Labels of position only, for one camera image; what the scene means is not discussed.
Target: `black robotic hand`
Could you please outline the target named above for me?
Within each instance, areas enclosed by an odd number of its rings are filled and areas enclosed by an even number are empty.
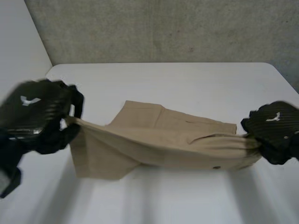
[[[244,130],[262,143],[261,155],[272,164],[299,159],[299,110],[277,101],[251,111],[241,122]]]
[[[20,184],[17,165],[23,154],[33,150],[51,154],[76,137],[80,127],[71,124],[62,130],[60,121],[69,115],[71,105],[74,117],[80,118],[83,102],[77,88],[62,81],[29,81],[11,92],[0,106],[0,197]]]

